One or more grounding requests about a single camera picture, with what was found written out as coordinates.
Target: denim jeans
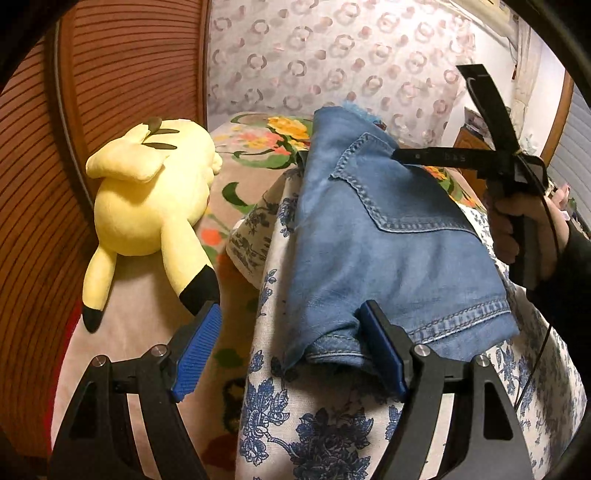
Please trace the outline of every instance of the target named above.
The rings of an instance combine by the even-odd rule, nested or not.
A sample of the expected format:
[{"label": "denim jeans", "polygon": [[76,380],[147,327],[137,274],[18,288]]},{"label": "denim jeans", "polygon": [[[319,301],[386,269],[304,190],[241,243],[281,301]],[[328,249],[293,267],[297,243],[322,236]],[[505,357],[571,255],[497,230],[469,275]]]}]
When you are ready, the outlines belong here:
[{"label": "denim jeans", "polygon": [[295,213],[284,367],[372,370],[355,312],[369,299],[414,342],[469,360],[518,333],[503,283],[462,211],[396,142],[340,107],[318,110]]}]

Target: black sleeve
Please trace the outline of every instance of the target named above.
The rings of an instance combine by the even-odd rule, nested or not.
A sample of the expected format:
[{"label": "black sleeve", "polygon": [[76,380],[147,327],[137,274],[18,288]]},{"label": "black sleeve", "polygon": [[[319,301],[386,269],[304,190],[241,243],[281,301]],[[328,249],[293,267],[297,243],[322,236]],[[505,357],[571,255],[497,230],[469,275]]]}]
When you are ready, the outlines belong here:
[{"label": "black sleeve", "polygon": [[528,299],[565,341],[585,384],[591,387],[591,242],[569,222],[569,242],[556,272]]}]

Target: curtain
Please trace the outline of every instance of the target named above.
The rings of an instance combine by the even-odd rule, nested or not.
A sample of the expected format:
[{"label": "curtain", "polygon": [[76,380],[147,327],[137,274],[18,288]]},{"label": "curtain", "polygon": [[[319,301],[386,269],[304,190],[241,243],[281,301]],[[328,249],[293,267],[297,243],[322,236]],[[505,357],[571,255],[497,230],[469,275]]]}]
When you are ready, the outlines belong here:
[{"label": "curtain", "polygon": [[517,76],[511,103],[511,122],[517,138],[523,131],[525,112],[534,91],[535,80],[540,69],[542,39],[522,19],[519,19],[517,45]]},{"label": "curtain", "polygon": [[210,124],[348,100],[404,144],[437,145],[464,91],[456,65],[472,63],[470,27],[437,0],[213,0]]}]

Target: wooden wardrobe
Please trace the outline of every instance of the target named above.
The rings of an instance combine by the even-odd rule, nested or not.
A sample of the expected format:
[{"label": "wooden wardrobe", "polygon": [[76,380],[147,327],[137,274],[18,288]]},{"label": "wooden wardrobe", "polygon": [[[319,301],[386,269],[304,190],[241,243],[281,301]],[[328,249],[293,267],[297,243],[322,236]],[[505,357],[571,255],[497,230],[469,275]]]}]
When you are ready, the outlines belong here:
[{"label": "wooden wardrobe", "polygon": [[86,159],[150,116],[205,125],[208,7],[81,0],[0,95],[0,427],[22,455],[48,456],[66,325],[96,248]]}]

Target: yellow plush toy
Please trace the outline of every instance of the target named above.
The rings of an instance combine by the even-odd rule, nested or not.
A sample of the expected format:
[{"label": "yellow plush toy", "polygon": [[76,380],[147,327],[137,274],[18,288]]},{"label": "yellow plush toy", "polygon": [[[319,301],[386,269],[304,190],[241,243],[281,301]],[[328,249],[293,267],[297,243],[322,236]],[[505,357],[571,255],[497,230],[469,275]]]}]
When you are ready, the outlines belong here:
[{"label": "yellow plush toy", "polygon": [[88,159],[87,175],[104,179],[95,200],[99,247],[82,291],[89,332],[102,320],[118,254],[162,250],[168,280],[193,314],[206,300],[219,301],[215,273],[193,225],[207,208],[221,166],[205,129],[190,120],[160,118],[133,127]]}]

